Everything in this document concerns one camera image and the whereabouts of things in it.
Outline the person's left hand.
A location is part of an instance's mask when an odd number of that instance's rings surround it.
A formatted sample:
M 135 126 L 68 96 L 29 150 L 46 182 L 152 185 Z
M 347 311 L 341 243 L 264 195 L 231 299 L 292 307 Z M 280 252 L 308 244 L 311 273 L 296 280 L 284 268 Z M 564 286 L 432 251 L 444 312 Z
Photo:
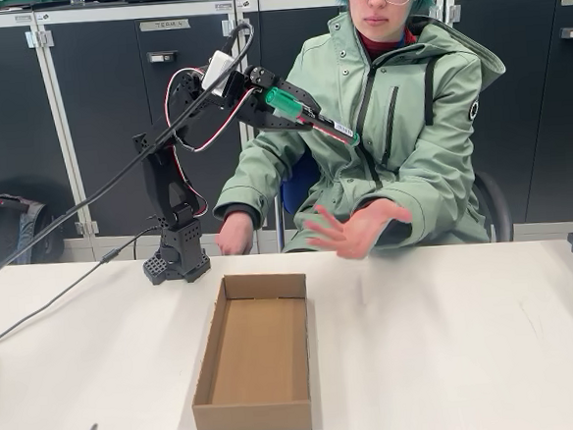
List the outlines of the person's left hand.
M 307 220 L 304 227 L 313 231 L 317 237 L 308 242 L 316 247 L 334 251 L 345 259 L 363 259 L 370 252 L 385 227 L 392 221 L 410 223 L 411 212 L 386 198 L 377 198 L 355 211 L 345 222 L 340 222 L 323 206 L 317 207 L 317 213 L 325 224 Z

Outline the person's right hand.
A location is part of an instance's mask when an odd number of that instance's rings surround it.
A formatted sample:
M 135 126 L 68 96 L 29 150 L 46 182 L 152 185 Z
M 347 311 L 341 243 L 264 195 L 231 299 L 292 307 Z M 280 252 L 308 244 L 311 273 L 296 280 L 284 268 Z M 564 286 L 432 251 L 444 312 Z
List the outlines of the person's right hand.
M 249 254 L 253 247 L 254 227 L 250 216 L 243 211 L 229 214 L 216 237 L 217 246 L 225 255 Z

